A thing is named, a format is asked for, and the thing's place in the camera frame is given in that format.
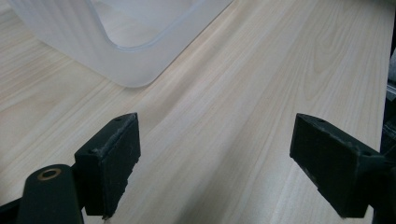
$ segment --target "wooden table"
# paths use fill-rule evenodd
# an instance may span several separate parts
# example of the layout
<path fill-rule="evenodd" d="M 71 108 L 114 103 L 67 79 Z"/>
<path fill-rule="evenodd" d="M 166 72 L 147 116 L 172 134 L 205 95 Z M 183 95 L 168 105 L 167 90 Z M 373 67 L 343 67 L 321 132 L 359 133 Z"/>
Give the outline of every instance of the wooden table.
<path fill-rule="evenodd" d="M 234 0 L 157 78 L 125 89 L 38 41 L 0 2 L 0 204 L 137 112 L 142 157 L 111 223 L 343 220 L 289 157 L 297 112 L 379 148 L 394 7 Z M 85 217 L 86 223 L 102 223 Z"/>

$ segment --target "wood grain surface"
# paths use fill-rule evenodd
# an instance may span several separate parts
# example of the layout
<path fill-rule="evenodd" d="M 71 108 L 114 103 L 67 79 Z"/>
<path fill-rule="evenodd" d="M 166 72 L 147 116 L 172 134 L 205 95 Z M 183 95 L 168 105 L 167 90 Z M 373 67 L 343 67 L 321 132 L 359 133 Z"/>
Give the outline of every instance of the wood grain surface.
<path fill-rule="evenodd" d="M 1 0 L 0 204 L 137 112 L 142 157 L 112 224 L 370 223 L 372 209 L 337 216 L 290 140 L 300 112 L 379 148 L 393 17 L 382 0 L 234 0 L 153 83 L 125 89 L 38 41 Z"/>

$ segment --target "white plastic tray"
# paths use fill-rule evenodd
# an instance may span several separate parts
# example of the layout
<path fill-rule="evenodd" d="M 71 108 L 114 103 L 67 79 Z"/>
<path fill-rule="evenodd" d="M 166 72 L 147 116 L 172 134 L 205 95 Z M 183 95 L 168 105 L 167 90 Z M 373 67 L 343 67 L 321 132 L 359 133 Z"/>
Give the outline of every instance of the white plastic tray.
<path fill-rule="evenodd" d="M 153 81 L 233 0 L 8 0 L 37 38 L 126 87 Z"/>

